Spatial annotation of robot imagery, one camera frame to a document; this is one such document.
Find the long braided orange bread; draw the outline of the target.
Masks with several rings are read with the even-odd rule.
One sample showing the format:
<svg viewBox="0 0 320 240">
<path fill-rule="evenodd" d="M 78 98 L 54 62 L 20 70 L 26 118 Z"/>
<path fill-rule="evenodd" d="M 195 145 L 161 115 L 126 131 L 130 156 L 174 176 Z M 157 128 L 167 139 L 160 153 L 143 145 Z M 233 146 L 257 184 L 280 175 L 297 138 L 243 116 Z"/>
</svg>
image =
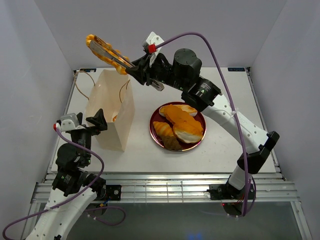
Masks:
<svg viewBox="0 0 320 240">
<path fill-rule="evenodd" d="M 86 46 L 96 57 L 113 66 L 121 75 L 126 75 L 126 69 L 134 66 L 128 57 L 123 56 L 119 50 L 114 49 L 111 44 L 96 35 L 89 34 L 86 36 Z"/>
</svg>

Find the metal serving tongs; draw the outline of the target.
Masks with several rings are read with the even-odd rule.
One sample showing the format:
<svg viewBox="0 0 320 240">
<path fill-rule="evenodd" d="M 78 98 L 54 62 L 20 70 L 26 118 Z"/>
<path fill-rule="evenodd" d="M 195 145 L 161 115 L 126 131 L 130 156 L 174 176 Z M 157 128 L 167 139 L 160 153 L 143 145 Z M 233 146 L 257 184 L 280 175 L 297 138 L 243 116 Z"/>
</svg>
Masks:
<svg viewBox="0 0 320 240">
<path fill-rule="evenodd" d="M 145 55 L 134 61 L 130 61 L 119 50 L 114 49 L 111 44 L 96 35 L 87 35 L 85 41 L 86 46 L 96 57 L 113 66 L 119 74 L 128 74 L 134 77 L 141 85 L 152 86 L 157 91 L 164 89 L 164 85 L 161 82 L 150 77 L 152 65 L 160 53 L 156 46 L 164 42 L 155 32 L 152 31 L 142 43 Z"/>
</svg>

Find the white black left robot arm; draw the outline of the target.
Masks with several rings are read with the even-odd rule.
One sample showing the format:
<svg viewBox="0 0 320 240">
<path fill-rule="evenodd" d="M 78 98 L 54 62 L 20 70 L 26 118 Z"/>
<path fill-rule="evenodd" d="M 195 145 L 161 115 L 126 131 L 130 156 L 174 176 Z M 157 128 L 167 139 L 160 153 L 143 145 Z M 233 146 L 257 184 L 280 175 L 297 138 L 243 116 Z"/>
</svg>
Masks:
<svg viewBox="0 0 320 240">
<path fill-rule="evenodd" d="M 87 117 L 89 125 L 82 123 L 82 117 L 82 113 L 66 114 L 53 125 L 59 136 L 66 132 L 71 139 L 57 150 L 58 172 L 43 213 L 27 236 L 29 240 L 65 240 L 90 202 L 106 195 L 106 181 L 99 174 L 84 171 L 94 155 L 92 137 L 108 129 L 104 112 L 99 109 Z"/>
</svg>

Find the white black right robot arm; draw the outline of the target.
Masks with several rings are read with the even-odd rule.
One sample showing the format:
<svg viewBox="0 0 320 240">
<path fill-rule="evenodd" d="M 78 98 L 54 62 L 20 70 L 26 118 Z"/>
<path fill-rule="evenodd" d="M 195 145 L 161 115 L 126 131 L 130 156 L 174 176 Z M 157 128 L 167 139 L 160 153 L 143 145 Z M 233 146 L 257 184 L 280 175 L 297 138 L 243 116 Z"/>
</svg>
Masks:
<svg viewBox="0 0 320 240">
<path fill-rule="evenodd" d="M 227 182 L 214 190 L 219 199 L 237 199 L 245 191 L 245 180 L 260 171 L 280 136 L 235 113 L 221 89 L 200 75 L 201 67 L 202 61 L 195 52 L 181 48 L 175 52 L 173 63 L 162 53 L 157 56 L 147 53 L 130 63 L 125 72 L 141 85 L 151 85 L 160 91 L 168 85 L 181 91 L 186 104 L 214 120 L 238 142 L 244 140 L 246 153 L 237 160 Z"/>
</svg>

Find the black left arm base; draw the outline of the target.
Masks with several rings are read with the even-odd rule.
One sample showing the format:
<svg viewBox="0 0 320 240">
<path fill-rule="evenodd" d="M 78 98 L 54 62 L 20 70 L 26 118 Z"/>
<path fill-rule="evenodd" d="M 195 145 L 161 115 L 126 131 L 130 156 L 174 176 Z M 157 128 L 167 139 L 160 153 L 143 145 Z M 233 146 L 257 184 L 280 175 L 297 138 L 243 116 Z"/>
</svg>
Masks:
<svg viewBox="0 0 320 240">
<path fill-rule="evenodd" d="M 121 185 L 105 185 L 102 187 L 101 193 L 98 195 L 98 201 L 120 201 L 122 194 Z"/>
</svg>

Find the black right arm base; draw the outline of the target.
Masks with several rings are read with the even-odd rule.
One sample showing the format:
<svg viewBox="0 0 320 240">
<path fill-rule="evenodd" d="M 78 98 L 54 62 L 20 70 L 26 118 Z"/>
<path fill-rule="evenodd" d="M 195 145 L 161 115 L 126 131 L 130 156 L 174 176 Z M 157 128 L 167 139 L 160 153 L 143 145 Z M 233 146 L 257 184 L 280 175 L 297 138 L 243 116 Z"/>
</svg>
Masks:
<svg viewBox="0 0 320 240">
<path fill-rule="evenodd" d="M 210 184 L 206 191 L 209 193 L 209 198 L 211 200 L 234 200 L 237 199 L 241 193 L 240 190 L 228 183 Z"/>
</svg>

